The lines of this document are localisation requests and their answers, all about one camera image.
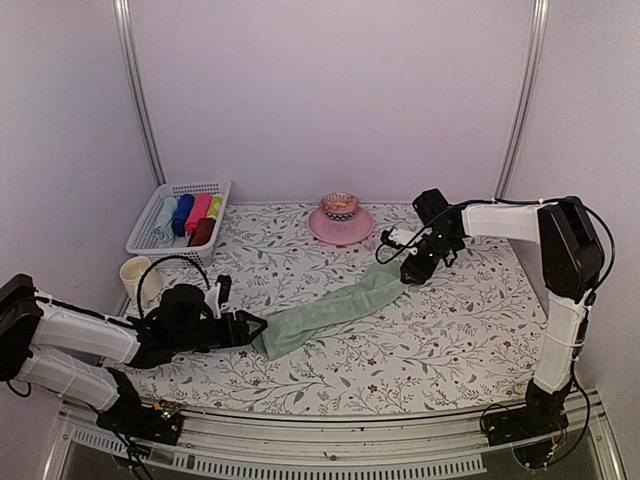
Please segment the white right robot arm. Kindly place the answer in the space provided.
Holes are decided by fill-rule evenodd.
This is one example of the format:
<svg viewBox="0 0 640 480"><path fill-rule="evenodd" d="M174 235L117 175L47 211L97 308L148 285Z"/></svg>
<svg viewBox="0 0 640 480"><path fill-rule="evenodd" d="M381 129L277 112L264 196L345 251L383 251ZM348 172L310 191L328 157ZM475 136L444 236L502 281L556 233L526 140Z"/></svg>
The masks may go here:
<svg viewBox="0 0 640 480"><path fill-rule="evenodd" d="M597 216L575 196L538 201L467 200L450 204L437 189L413 202L423 223L413 233L396 227L381 240L406 253L405 284L422 285L440 264L451 266L470 238L524 241L540 249L548 295L545 339L532 391L554 395L568 387L586 335L588 311L609 267L593 225Z"/></svg>

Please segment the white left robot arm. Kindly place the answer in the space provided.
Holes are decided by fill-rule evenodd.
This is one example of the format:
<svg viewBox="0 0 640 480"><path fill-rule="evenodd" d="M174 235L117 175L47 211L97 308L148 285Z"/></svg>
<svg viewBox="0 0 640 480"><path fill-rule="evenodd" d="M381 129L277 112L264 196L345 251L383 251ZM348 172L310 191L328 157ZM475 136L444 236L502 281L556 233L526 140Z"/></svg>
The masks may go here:
<svg viewBox="0 0 640 480"><path fill-rule="evenodd" d="M113 317L38 293L30 276L1 287L1 379L39 384L102 411L128 434L148 426L148 412L121 396L114 374L87 365L75 353L152 369L181 353L245 346L267 329L245 310L221 312L231 279L219 276L209 291L177 284L137 317Z"/></svg>

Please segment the green panda towel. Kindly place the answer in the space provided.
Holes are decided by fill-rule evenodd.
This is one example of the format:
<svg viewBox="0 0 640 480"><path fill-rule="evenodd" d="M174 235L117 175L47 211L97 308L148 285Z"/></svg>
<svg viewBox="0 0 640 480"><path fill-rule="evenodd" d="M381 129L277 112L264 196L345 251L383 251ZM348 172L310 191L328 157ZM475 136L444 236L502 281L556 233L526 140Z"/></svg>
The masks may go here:
<svg viewBox="0 0 640 480"><path fill-rule="evenodd" d="M401 282L400 266L397 261L373 265L352 285L266 315L268 326L252 345L267 359L276 360L301 347L319 330L376 313L408 290Z"/></svg>

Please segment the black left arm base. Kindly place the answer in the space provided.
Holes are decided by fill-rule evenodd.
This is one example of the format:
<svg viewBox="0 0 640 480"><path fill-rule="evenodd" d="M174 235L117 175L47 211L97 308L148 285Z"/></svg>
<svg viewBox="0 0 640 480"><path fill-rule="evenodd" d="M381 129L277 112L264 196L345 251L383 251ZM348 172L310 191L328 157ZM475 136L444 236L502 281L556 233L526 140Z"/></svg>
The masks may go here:
<svg viewBox="0 0 640 480"><path fill-rule="evenodd" d="M116 382L118 396L111 407L99 410L97 426L122 436L176 446L182 432L183 416L175 413L167 417L162 410L144 406L123 372L110 367L107 372Z"/></svg>

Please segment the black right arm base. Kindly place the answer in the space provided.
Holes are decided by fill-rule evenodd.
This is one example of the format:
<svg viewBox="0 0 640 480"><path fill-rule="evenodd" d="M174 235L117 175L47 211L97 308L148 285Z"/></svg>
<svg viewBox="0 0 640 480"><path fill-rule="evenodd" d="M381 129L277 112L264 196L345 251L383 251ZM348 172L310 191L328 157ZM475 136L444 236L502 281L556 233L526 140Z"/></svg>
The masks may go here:
<svg viewBox="0 0 640 480"><path fill-rule="evenodd" d="M569 421L564 400L573 381L554 393L548 393L530 381L525 405L512 408L493 404L485 409L479 420L481 432L490 446L512 444L542 437L542 440L516 447L517 462L530 470L548 467L565 436Z"/></svg>

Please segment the dark red towel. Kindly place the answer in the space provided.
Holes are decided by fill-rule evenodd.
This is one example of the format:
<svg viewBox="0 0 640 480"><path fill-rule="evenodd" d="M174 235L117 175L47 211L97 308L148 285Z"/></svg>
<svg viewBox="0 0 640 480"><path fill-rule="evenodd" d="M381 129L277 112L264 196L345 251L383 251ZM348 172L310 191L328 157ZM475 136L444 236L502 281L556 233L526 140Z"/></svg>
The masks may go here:
<svg viewBox="0 0 640 480"><path fill-rule="evenodd" d="M198 221L195 230L191 234L191 237L189 240L189 246L199 247L207 244L212 237L212 233L215 228L215 225L216 225L215 218L209 218L209 217L201 218Z"/></svg>

